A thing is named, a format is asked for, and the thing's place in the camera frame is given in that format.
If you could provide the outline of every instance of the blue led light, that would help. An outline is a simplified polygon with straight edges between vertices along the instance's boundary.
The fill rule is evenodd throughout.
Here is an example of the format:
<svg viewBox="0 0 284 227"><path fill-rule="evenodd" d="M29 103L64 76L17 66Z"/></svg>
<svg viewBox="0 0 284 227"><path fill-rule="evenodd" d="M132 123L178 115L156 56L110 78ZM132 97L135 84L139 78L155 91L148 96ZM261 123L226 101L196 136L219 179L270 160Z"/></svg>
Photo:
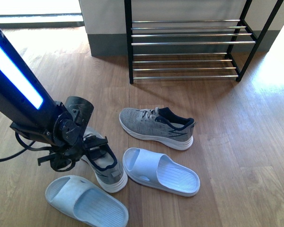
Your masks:
<svg viewBox="0 0 284 227"><path fill-rule="evenodd" d="M1 47L0 70L37 110L40 109L43 98Z"/></svg>

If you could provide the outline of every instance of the white slide sandal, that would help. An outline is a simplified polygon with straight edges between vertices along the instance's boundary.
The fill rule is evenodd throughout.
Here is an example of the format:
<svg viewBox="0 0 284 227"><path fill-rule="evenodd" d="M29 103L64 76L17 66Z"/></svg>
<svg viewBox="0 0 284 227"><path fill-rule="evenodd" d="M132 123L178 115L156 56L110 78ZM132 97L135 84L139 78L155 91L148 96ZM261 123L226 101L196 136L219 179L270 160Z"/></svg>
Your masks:
<svg viewBox="0 0 284 227"><path fill-rule="evenodd" d="M45 197L63 214L93 227L125 227L128 222L128 210L120 201L80 176L54 180Z"/></svg>
<svg viewBox="0 0 284 227"><path fill-rule="evenodd" d="M141 148L129 148L123 155L127 175L137 183L182 196L196 195L200 189L198 175L165 154Z"/></svg>

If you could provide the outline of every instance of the shoe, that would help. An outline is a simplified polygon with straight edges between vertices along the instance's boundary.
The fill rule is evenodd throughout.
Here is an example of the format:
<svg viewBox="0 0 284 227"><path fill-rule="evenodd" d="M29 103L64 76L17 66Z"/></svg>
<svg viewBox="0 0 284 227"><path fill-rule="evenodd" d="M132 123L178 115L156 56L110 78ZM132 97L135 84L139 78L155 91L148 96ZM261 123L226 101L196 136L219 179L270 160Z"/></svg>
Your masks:
<svg viewBox="0 0 284 227"><path fill-rule="evenodd" d="M93 128L87 127L83 140L100 140L103 137ZM91 148L81 159L87 162L96 174L99 185L109 193L120 191L126 186L127 174L108 144Z"/></svg>
<svg viewBox="0 0 284 227"><path fill-rule="evenodd" d="M151 188L182 196L194 196L200 189L199 176L165 154L129 148L123 166L133 181Z"/></svg>
<svg viewBox="0 0 284 227"><path fill-rule="evenodd" d="M80 176L54 180L47 187L45 198L63 214L89 226L125 227L128 222L124 204Z"/></svg>
<svg viewBox="0 0 284 227"><path fill-rule="evenodd" d="M175 115L168 107L154 110L125 108L119 115L123 129L140 140L155 140L166 146L186 150L193 144L193 118Z"/></svg>

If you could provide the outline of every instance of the chrome rod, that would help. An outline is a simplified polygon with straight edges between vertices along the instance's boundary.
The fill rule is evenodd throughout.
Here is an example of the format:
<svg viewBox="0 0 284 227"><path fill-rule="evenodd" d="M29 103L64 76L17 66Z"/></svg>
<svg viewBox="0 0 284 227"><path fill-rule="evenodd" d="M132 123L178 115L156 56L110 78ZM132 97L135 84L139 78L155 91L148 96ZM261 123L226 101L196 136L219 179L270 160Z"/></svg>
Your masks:
<svg viewBox="0 0 284 227"><path fill-rule="evenodd" d="M246 26L227 27L133 27L132 30L190 30L190 29L241 29Z"/></svg>
<svg viewBox="0 0 284 227"><path fill-rule="evenodd" d="M153 21L132 21L138 24L151 23L202 23L202 22L240 22L240 20L153 20Z"/></svg>
<svg viewBox="0 0 284 227"><path fill-rule="evenodd" d="M243 36L243 35L252 35L252 33L239 33L239 34L160 34L160 35L139 34L139 35L132 35L132 38L140 38L140 37Z"/></svg>
<svg viewBox="0 0 284 227"><path fill-rule="evenodd" d="M238 75L222 76L176 76L176 77L134 77L133 79L201 79L201 78L237 78Z"/></svg>
<svg viewBox="0 0 284 227"><path fill-rule="evenodd" d="M255 44L256 41L132 43L132 46Z"/></svg>
<svg viewBox="0 0 284 227"><path fill-rule="evenodd" d="M165 69L133 69L133 71L178 71L178 70L234 70L236 67L220 68L165 68Z"/></svg>
<svg viewBox="0 0 284 227"><path fill-rule="evenodd" d="M172 55L225 55L225 53L150 53L134 54L134 56L172 56Z"/></svg>
<svg viewBox="0 0 284 227"><path fill-rule="evenodd" d="M222 62L232 61L231 59L224 60L174 60L174 61L133 61L133 63L186 63L186 62Z"/></svg>

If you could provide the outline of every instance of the cable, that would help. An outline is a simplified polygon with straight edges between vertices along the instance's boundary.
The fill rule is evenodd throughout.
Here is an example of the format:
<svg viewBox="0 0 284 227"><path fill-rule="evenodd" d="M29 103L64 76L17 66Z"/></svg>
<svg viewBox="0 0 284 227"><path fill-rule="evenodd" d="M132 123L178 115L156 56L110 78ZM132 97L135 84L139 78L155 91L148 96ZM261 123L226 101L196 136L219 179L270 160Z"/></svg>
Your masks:
<svg viewBox="0 0 284 227"><path fill-rule="evenodd" d="M31 142L31 143L29 144L29 146L32 146L34 143L35 143L35 141ZM0 162L5 162L5 161L8 161L8 160L11 160L12 158L15 158L15 157L21 155L21 154L22 154L24 151L26 151L26 150L27 150L27 149L22 149L22 150L20 150L18 153L14 154L14 155L12 155L12 156L5 157L5 158L0 158Z"/></svg>
<svg viewBox="0 0 284 227"><path fill-rule="evenodd" d="M23 146L25 149L27 150L31 150L31 151L40 151L40 150L49 150L51 151L53 148L52 147L41 147L41 148L32 148L31 146L25 144L21 138L19 137L19 134L17 132L15 132L15 136L16 136L16 139L18 141L18 143Z"/></svg>
<svg viewBox="0 0 284 227"><path fill-rule="evenodd" d="M22 141L22 139L19 137L19 134L17 132L15 133L15 136L16 136L18 143L21 146L23 146L24 149L20 150L18 153L14 154L12 156L0 158L0 162L5 162L5 161L8 161L8 160L11 160L12 158L15 158L15 157L21 155L26 150L31 150L31 151L49 150L49 151L51 151L53 149L52 147L32 148L31 146L35 143L35 141L33 141L29 145L27 145Z"/></svg>

